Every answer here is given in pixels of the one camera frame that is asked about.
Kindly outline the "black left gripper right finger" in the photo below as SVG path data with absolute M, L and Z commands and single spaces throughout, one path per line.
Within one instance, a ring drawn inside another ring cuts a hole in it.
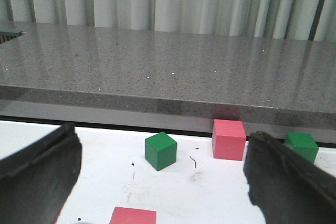
M 271 135 L 249 136 L 244 174 L 266 223 L 335 223 L 335 177 Z

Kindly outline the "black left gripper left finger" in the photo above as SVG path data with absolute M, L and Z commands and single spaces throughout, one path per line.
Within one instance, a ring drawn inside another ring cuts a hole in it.
M 65 123 L 1 160 L 1 223 L 55 223 L 76 184 L 82 145 Z

